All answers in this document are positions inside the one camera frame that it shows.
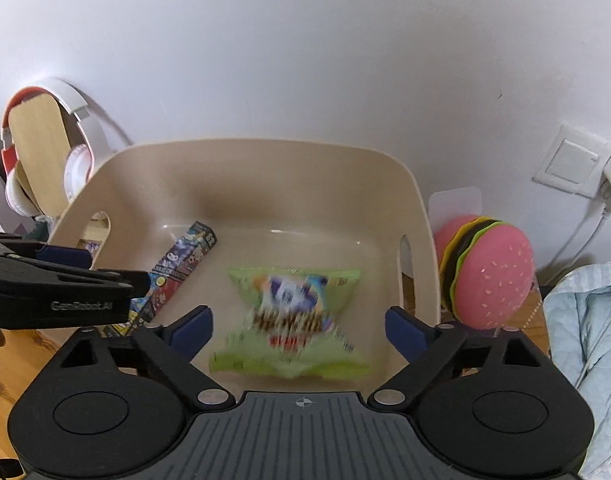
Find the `headphones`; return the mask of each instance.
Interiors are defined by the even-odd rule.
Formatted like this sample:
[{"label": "headphones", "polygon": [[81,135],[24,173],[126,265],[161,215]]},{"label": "headphones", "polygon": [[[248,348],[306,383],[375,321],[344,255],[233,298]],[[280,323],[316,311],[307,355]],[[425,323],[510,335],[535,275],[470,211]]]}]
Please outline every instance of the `headphones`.
[{"label": "headphones", "polygon": [[8,176],[5,184],[5,197],[12,210],[22,216],[36,216],[41,212],[23,191],[16,178],[18,157],[10,131],[9,116],[13,107],[38,94],[51,95],[68,114],[74,116],[85,140],[84,144],[72,148],[65,163],[63,187],[69,202],[79,194],[95,171],[114,153],[108,145],[103,127],[90,113],[88,102],[66,82],[47,77],[16,92],[8,102],[3,115],[0,129],[3,148],[0,150],[0,156]]}]

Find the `pink bun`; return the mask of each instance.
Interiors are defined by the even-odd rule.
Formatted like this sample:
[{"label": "pink bun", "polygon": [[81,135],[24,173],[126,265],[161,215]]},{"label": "pink bun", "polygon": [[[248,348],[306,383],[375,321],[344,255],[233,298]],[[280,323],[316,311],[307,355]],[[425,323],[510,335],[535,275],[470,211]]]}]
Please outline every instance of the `pink bun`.
[{"label": "pink bun", "polygon": [[439,229],[434,235],[434,245],[437,248],[437,260],[439,261],[439,267],[441,266],[441,259],[448,243],[455,237],[457,231],[468,222],[479,218],[477,215],[464,215],[454,220],[450,220],[441,229]]},{"label": "pink bun", "polygon": [[523,304],[535,274],[532,247],[518,228],[501,224],[481,235],[458,272],[454,312],[477,330],[503,326]]}]

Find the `black circular cover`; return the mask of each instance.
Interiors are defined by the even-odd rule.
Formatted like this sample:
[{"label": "black circular cover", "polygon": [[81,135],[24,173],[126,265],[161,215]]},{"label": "black circular cover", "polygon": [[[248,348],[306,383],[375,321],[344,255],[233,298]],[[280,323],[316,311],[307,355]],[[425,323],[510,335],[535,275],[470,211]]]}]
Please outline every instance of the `black circular cover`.
[{"label": "black circular cover", "polygon": [[10,415],[22,462],[61,478],[116,476],[165,453],[184,427],[180,401],[154,381],[86,367],[33,388]]},{"label": "black circular cover", "polygon": [[501,366],[449,381],[422,398],[431,449],[475,476],[546,478],[580,465],[593,432],[588,405],[563,376]]}]

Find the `wall switch plate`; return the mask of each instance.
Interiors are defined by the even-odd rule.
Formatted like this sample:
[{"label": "wall switch plate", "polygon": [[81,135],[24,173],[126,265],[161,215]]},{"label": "wall switch plate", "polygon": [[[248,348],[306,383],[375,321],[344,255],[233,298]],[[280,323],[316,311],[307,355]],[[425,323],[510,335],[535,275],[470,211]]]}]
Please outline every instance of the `wall switch plate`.
[{"label": "wall switch plate", "polygon": [[568,193],[594,198],[611,156],[611,140],[561,126],[533,180]]}]

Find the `green snack bag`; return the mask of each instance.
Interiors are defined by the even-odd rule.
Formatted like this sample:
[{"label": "green snack bag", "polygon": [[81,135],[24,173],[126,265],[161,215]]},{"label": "green snack bag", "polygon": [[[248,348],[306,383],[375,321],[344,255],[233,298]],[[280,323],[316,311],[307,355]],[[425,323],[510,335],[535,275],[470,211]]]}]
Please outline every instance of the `green snack bag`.
[{"label": "green snack bag", "polygon": [[253,307],[210,361],[210,371],[286,378],[354,379],[369,365],[333,320],[349,301],[359,270],[231,269]]}]

